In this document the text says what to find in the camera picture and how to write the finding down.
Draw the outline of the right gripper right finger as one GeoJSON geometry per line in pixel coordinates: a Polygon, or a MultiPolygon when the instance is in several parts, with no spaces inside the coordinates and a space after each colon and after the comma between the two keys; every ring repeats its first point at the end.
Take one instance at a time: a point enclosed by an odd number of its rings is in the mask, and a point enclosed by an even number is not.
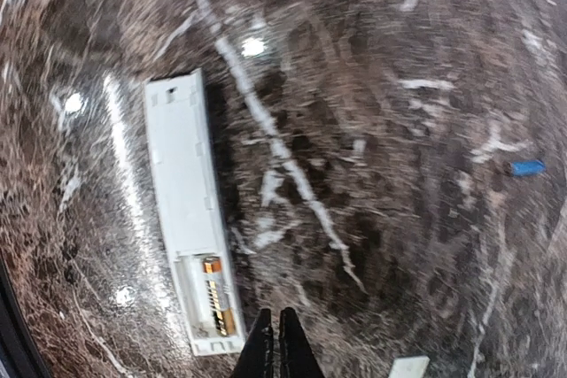
{"type": "Polygon", "coordinates": [[[291,307],[280,312],[280,376],[282,378],[323,378],[299,316],[291,307]]]}

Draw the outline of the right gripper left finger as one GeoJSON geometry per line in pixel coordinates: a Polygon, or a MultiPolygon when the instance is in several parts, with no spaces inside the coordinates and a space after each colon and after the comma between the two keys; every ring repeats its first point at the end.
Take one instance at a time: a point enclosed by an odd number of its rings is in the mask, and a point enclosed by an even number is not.
{"type": "Polygon", "coordinates": [[[232,371],[232,378],[274,377],[274,330],[271,311],[262,308],[232,371]]]}

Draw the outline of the gold black battery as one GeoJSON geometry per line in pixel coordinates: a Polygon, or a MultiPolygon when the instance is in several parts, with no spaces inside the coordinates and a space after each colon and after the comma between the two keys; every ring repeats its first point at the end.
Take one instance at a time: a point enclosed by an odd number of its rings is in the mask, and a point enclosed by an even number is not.
{"type": "Polygon", "coordinates": [[[236,325],[225,290],[221,259],[215,256],[203,258],[203,271],[217,333],[224,337],[232,336],[236,333],[236,325]]]}

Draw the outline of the white battery cover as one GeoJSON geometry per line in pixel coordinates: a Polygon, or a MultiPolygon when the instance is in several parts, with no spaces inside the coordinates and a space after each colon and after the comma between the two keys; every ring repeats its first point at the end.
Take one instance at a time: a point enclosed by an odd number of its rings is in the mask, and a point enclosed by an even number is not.
{"type": "Polygon", "coordinates": [[[429,363],[428,356],[396,358],[388,378],[423,378],[429,363]]]}

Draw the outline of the white remote control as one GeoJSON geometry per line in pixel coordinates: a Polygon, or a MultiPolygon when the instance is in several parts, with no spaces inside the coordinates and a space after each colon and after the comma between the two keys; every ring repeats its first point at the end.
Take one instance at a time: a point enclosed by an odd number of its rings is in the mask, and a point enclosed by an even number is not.
{"type": "Polygon", "coordinates": [[[197,356],[238,354],[246,328],[234,280],[200,69],[151,81],[144,113],[159,223],[190,346],[197,356]],[[221,259],[236,333],[217,333],[203,258],[221,259]]]}

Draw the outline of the blue battery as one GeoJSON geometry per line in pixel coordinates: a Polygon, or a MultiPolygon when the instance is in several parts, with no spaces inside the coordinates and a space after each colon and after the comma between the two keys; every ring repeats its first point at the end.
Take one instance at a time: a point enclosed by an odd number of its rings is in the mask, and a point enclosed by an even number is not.
{"type": "Polygon", "coordinates": [[[546,170],[541,160],[524,160],[509,163],[509,174],[515,177],[533,176],[546,170]]]}

